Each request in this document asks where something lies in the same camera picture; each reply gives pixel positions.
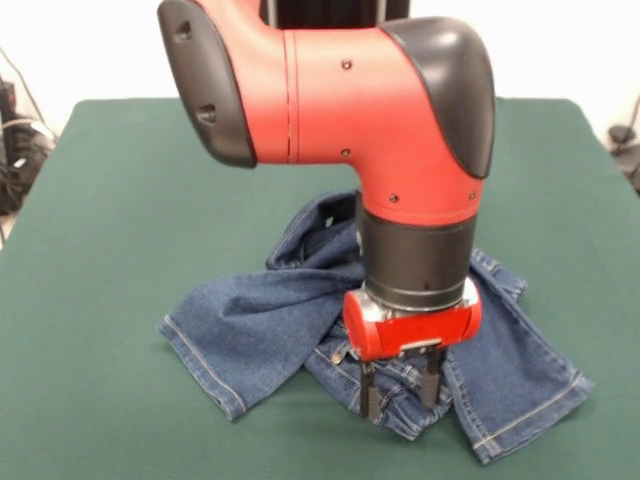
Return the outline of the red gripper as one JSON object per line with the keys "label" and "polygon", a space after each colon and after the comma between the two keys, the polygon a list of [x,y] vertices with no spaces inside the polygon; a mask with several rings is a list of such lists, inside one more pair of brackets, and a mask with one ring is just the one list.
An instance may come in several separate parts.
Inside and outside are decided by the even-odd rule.
{"label": "red gripper", "polygon": [[482,321],[482,301],[474,282],[467,278],[462,297],[449,308],[436,311],[389,309],[362,288],[344,296],[343,321],[348,339],[360,362],[360,416],[375,418],[374,368],[371,362],[426,351],[422,375],[422,404],[433,409],[438,402],[444,348],[473,338]]}

